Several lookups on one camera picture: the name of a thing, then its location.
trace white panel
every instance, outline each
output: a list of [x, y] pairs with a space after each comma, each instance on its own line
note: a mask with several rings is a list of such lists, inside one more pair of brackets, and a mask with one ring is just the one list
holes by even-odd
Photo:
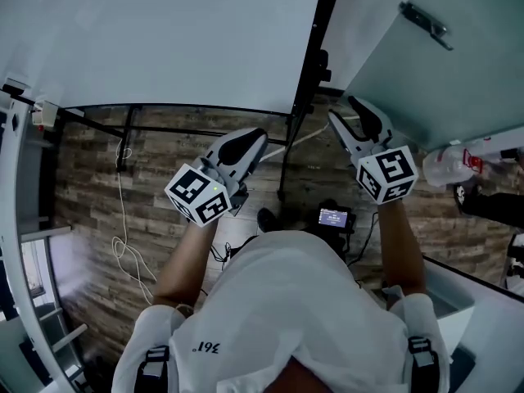
[[324, 86], [346, 89], [399, 14], [405, 0], [337, 0], [323, 40], [332, 79]]
[[522, 391], [524, 304], [427, 260], [425, 262], [430, 289], [436, 287], [439, 292], [447, 291], [452, 299], [466, 295], [475, 302], [460, 340], [460, 344], [474, 355], [475, 367], [459, 388], [459, 393]]
[[466, 332], [466, 328], [468, 327], [474, 309], [475, 306], [472, 305], [464, 310], [457, 311], [438, 319], [440, 334], [442, 335], [445, 349], [448, 351], [449, 355], [452, 355], [459, 345], [460, 339]]
[[318, 0], [0, 0], [0, 79], [60, 106], [291, 112]]
[[447, 28], [446, 51], [402, 16], [351, 82], [426, 150], [524, 125], [524, 0], [411, 0]]

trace black strap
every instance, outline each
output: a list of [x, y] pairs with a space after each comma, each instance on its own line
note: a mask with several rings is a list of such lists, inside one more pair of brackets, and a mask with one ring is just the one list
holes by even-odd
[[151, 391], [167, 393], [167, 362], [169, 347], [157, 346], [146, 353], [146, 359], [137, 371], [137, 381], [134, 393], [149, 393]]
[[382, 121], [375, 115], [375, 113], [369, 110], [366, 106], [360, 103], [356, 97], [349, 96], [347, 101], [355, 113], [360, 117], [360, 127], [364, 135], [371, 139], [373, 142], [378, 142], [378, 136], [382, 132]]
[[426, 337], [410, 337], [409, 352], [413, 355], [411, 393], [437, 393], [440, 384], [439, 357]]

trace floor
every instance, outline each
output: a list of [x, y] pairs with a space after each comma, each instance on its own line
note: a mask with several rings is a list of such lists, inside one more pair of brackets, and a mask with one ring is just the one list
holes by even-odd
[[[317, 95], [315, 113], [309, 115], [300, 136], [321, 129], [333, 100]], [[104, 124], [123, 124], [126, 107], [98, 108], [87, 117]], [[349, 114], [338, 107], [342, 114]], [[271, 115], [210, 109], [148, 106], [134, 118], [135, 124], [190, 129], [232, 131], [258, 126], [271, 138], [285, 138], [285, 120]], [[176, 247], [185, 220], [174, 210], [164, 194], [164, 187], [184, 162], [192, 162], [212, 142], [212, 137], [173, 133], [133, 133], [128, 169], [122, 173], [129, 244], [142, 252], [154, 274]], [[55, 224], [71, 224], [73, 243], [70, 250], [52, 252], [56, 283], [63, 307], [75, 326], [86, 323], [89, 330], [80, 337], [85, 359], [100, 355], [115, 363], [129, 339], [139, 313], [147, 306], [138, 284], [126, 277], [111, 254], [111, 240], [123, 237], [122, 210], [115, 174], [115, 150], [118, 138], [68, 124], [60, 146], [56, 170]], [[269, 146], [268, 152], [279, 147]], [[265, 206], [279, 212], [289, 228], [299, 228], [310, 211], [327, 198], [354, 209], [357, 215], [348, 259], [363, 245], [375, 205], [354, 180], [355, 170], [348, 169], [349, 157], [341, 149], [333, 132], [326, 129], [293, 148], [287, 169], [285, 207], [276, 191], [280, 178], [282, 154], [261, 163], [246, 184], [250, 196], [237, 217], [220, 220], [216, 248], [224, 252], [224, 243], [240, 246], [257, 234], [256, 212]], [[505, 177], [494, 177], [492, 190], [515, 192], [522, 176], [511, 169]], [[498, 283], [513, 230], [484, 219], [461, 216], [450, 192], [427, 185], [421, 178], [413, 194], [404, 201], [410, 223], [423, 252], [464, 272]], [[122, 266], [135, 274], [132, 257], [125, 256]], [[364, 258], [352, 267], [357, 279], [369, 288], [382, 280], [380, 239], [375, 230]], [[204, 290], [209, 291], [221, 273], [221, 264], [210, 257]], [[143, 280], [151, 288], [148, 275]], [[205, 295], [199, 299], [199, 305]]]

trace black metal bar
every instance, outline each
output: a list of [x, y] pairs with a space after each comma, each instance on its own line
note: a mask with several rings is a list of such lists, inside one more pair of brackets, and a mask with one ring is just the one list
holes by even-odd
[[308, 47], [305, 51], [304, 65], [300, 73], [300, 80], [296, 88], [295, 101], [293, 102], [293, 114], [298, 116], [300, 111], [304, 108], [304, 100], [308, 97], [310, 92], [311, 79], [316, 81], [316, 78], [312, 77], [312, 69], [317, 61], [318, 52], [322, 47], [322, 41], [326, 30], [328, 29], [329, 20], [333, 8], [335, 7], [336, 0], [318, 0], [317, 9], [314, 13], [313, 24], [311, 25], [311, 33], [309, 34]]
[[326, 88], [319, 86], [316, 93], [318, 95], [330, 96], [330, 97], [341, 97], [344, 94], [345, 90], [340, 90], [338, 88]]
[[293, 128], [293, 117], [290, 116], [286, 120], [286, 143], [289, 141], [291, 136], [291, 129]]
[[87, 118], [84, 118], [83, 116], [73, 114], [69, 111], [66, 111], [65, 109], [59, 109], [57, 114], [64, 120], [71, 121], [71, 122], [78, 122], [90, 128], [94, 128], [94, 129], [97, 129], [98, 131], [102, 131], [103, 133], [114, 135], [115, 137], [122, 138], [124, 136], [124, 133], [122, 131], [117, 131], [116, 129], [113, 129], [106, 125], [102, 125], [102, 124], [99, 124], [98, 122], [88, 120]]
[[29, 106], [34, 106], [34, 102], [28, 99], [27, 97], [21, 96], [22, 91], [18, 88], [15, 88], [13, 86], [10, 86], [9, 84], [4, 84], [2, 88], [0, 88], [1, 92], [7, 93], [11, 99], [15, 99], [16, 101], [23, 102]]
[[304, 118], [309, 112], [309, 105], [313, 101], [314, 94], [323, 80], [329, 81], [328, 53], [322, 51], [322, 41], [336, 0], [318, 0], [317, 9], [314, 13], [311, 33], [309, 35], [308, 47], [305, 52], [304, 65], [300, 73], [300, 80], [296, 89], [295, 101], [293, 102], [293, 116], [296, 117], [291, 134], [288, 134], [286, 152], [282, 163], [280, 174], [280, 185], [278, 187], [278, 199], [284, 201], [284, 182], [286, 179], [287, 159], [293, 142], [300, 130]]
[[127, 115], [125, 117], [124, 132], [123, 132], [123, 135], [122, 135], [122, 139], [120, 140], [120, 147], [119, 147], [119, 150], [118, 150], [118, 157], [116, 158], [116, 172], [117, 173], [123, 172], [125, 170], [124, 150], [125, 150], [125, 145], [128, 143], [128, 136], [129, 136], [129, 131], [130, 131], [130, 127], [131, 127], [131, 119], [133, 118], [133, 112], [134, 112], [135, 109], [137, 109], [137, 106], [131, 105], [129, 107], [128, 113], [127, 113]]
[[[114, 129], [124, 128], [124, 125], [108, 125]], [[206, 135], [208, 137], [222, 137], [227, 133], [222, 133], [220, 131], [207, 131], [203, 129], [185, 129], [185, 128], [165, 128], [165, 127], [144, 127], [141, 125], [131, 125], [129, 127], [133, 131], [152, 131], [155, 133], [179, 133], [179, 134], [190, 134], [190, 135]], [[280, 146], [285, 146], [287, 140], [278, 140], [276, 138], [269, 138], [268, 142], [271, 144], [278, 144]]]
[[[127, 106], [127, 103], [109, 103], [105, 105], [83, 105], [83, 106], [68, 106], [66, 109], [88, 109], [100, 106]], [[255, 112], [258, 114], [276, 115], [276, 116], [289, 116], [285, 112], [275, 111], [264, 111], [262, 109], [250, 109], [250, 108], [239, 108], [235, 106], [219, 106], [219, 105], [193, 105], [190, 103], [141, 103], [140, 106], [186, 106], [202, 109], [223, 109], [225, 111], [241, 111], [241, 112]]]

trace window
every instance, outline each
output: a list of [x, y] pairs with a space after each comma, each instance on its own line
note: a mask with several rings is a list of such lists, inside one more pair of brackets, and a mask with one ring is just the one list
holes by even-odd
[[38, 265], [36, 242], [22, 243], [22, 259], [24, 261], [25, 275], [31, 296], [36, 298], [45, 294], [40, 266]]

